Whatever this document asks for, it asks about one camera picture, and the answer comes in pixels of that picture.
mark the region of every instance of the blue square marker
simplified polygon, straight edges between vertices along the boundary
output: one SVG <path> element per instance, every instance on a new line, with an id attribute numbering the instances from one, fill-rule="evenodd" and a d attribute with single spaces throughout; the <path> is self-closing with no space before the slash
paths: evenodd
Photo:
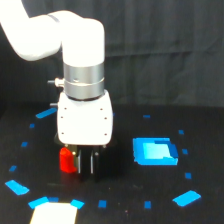
<path id="1" fill-rule="evenodd" d="M 47 117 L 57 111 L 57 108 L 51 108 L 49 110 L 43 111 L 42 113 L 39 113 L 36 115 L 37 118 L 42 119 L 44 117 Z"/>
<path id="2" fill-rule="evenodd" d="M 191 179 L 191 173 L 185 173 L 185 178 L 186 179 Z"/>
<path id="3" fill-rule="evenodd" d="M 9 169 L 9 172 L 14 172 L 16 170 L 17 166 L 11 166 L 11 168 Z"/>
<path id="4" fill-rule="evenodd" d="M 182 153 L 183 153 L 184 155 L 188 155 L 188 151 L 187 151 L 187 149 L 182 149 Z"/>
<path id="5" fill-rule="evenodd" d="M 99 208 L 106 208 L 107 207 L 107 201 L 99 200 L 98 207 Z"/>
<path id="6" fill-rule="evenodd" d="M 28 205 L 30 206 L 30 208 L 34 209 L 36 208 L 38 205 L 44 204 L 46 202 L 49 202 L 47 197 L 43 197 L 43 198 L 39 198 L 35 201 L 31 201 L 28 203 Z"/>
<path id="7" fill-rule="evenodd" d="M 150 118 L 150 115 L 143 115 L 143 118 Z"/>
<path id="8" fill-rule="evenodd" d="M 151 201 L 145 201 L 145 209 L 151 209 Z"/>
<path id="9" fill-rule="evenodd" d="M 30 191 L 28 188 L 22 186 L 21 184 L 17 183 L 14 180 L 6 182 L 5 185 L 9 187 L 17 195 L 26 194 L 27 192 Z"/>
<path id="10" fill-rule="evenodd" d="M 49 200 L 49 202 L 58 202 L 59 198 L 57 198 L 57 197 L 49 197 L 48 200 Z"/>
<path id="11" fill-rule="evenodd" d="M 184 135 L 184 130 L 179 130 L 180 135 Z"/>
<path id="12" fill-rule="evenodd" d="M 188 191 L 177 198 L 174 198 L 173 201 L 176 202 L 179 206 L 184 207 L 193 201 L 201 198 L 201 195 L 195 191 Z"/>
<path id="13" fill-rule="evenodd" d="M 30 128 L 34 128 L 35 127 L 35 124 L 30 124 Z"/>
<path id="14" fill-rule="evenodd" d="M 74 207 L 80 209 L 82 208 L 82 206 L 84 205 L 84 202 L 81 201 L 77 201 L 77 200 L 72 200 L 71 205 L 73 205 Z"/>
<path id="15" fill-rule="evenodd" d="M 134 161 L 140 165 L 177 165 L 178 163 L 177 149 L 169 138 L 134 138 L 133 151 Z"/>
<path id="16" fill-rule="evenodd" d="M 23 142 L 21 147 L 27 147 L 27 145 L 28 145 L 28 142 Z"/>

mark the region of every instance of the blue tape marker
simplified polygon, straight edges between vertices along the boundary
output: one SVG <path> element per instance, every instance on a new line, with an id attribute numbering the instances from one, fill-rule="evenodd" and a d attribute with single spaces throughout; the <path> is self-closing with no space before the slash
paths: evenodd
<path id="1" fill-rule="evenodd" d="M 49 202 L 58 202 L 59 201 L 59 198 L 57 197 L 50 197 L 48 198 Z"/>
<path id="2" fill-rule="evenodd" d="M 154 141 L 155 144 L 170 144 L 170 141 Z"/>
<path id="3" fill-rule="evenodd" d="M 150 118 L 150 115 L 143 115 L 143 118 Z"/>
<path id="4" fill-rule="evenodd" d="M 99 208 L 106 208 L 107 207 L 107 201 L 99 200 L 98 207 Z"/>
<path id="5" fill-rule="evenodd" d="M 177 152 L 177 148 L 174 144 L 168 144 L 169 150 L 170 150 L 170 155 L 173 158 L 178 158 L 178 152 Z"/>
<path id="6" fill-rule="evenodd" d="M 163 159 L 170 157 L 167 144 L 143 143 L 145 159 Z"/>
<path id="7" fill-rule="evenodd" d="M 21 147 L 27 147 L 27 145 L 28 145 L 28 142 L 23 142 Z"/>
<path id="8" fill-rule="evenodd" d="M 46 110 L 46 111 L 44 111 L 42 113 L 37 114 L 36 117 L 41 119 L 41 118 L 44 118 L 44 117 L 46 117 L 48 115 L 51 115 L 51 114 L 55 113 L 56 111 L 57 111 L 56 108 L 51 108 L 49 110 Z"/>
<path id="9" fill-rule="evenodd" d="M 17 183 L 14 180 L 10 180 L 10 181 L 6 182 L 5 185 L 7 187 L 9 187 L 17 195 L 26 194 L 27 192 L 29 192 L 28 188 L 20 185 L 19 183 Z"/>
<path id="10" fill-rule="evenodd" d="M 151 209 L 151 201 L 145 201 L 145 209 Z"/>
<path id="11" fill-rule="evenodd" d="M 35 127 L 35 124 L 30 124 L 30 128 L 34 128 Z"/>
<path id="12" fill-rule="evenodd" d="M 82 208 L 82 206 L 84 205 L 84 202 L 81 201 L 77 201 L 77 200 L 72 200 L 71 205 L 73 205 L 74 207 L 80 209 Z"/>
<path id="13" fill-rule="evenodd" d="M 11 166 L 11 168 L 9 169 L 9 172 L 14 172 L 16 170 L 17 166 Z"/>
<path id="14" fill-rule="evenodd" d="M 182 153 L 183 153 L 184 155 L 188 155 L 188 151 L 187 151 L 187 149 L 182 149 Z"/>
<path id="15" fill-rule="evenodd" d="M 185 178 L 186 179 L 191 179 L 191 173 L 185 173 Z"/>
<path id="16" fill-rule="evenodd" d="M 180 135 L 184 135 L 184 131 L 183 130 L 179 130 L 179 134 Z"/>
<path id="17" fill-rule="evenodd" d="M 46 202 L 49 202 L 47 197 L 43 197 L 43 198 L 39 198 L 35 201 L 31 201 L 28 203 L 28 205 L 30 206 L 30 208 L 34 209 L 36 208 L 38 205 L 44 204 Z"/>
<path id="18" fill-rule="evenodd" d="M 201 195 L 195 191 L 188 191 L 177 198 L 174 198 L 173 201 L 176 202 L 179 206 L 184 207 L 185 205 L 190 204 L 191 202 L 201 198 Z"/>

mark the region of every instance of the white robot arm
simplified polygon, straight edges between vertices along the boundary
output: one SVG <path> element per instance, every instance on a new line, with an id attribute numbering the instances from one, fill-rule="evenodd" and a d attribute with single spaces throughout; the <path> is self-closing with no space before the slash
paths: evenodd
<path id="1" fill-rule="evenodd" d="M 113 113 L 104 90 L 104 27 L 70 11 L 29 18 L 21 0 L 0 0 L 0 23 L 15 52 L 27 61 L 57 53 L 62 47 L 64 88 L 58 102 L 58 137 L 63 144 L 106 145 Z"/>

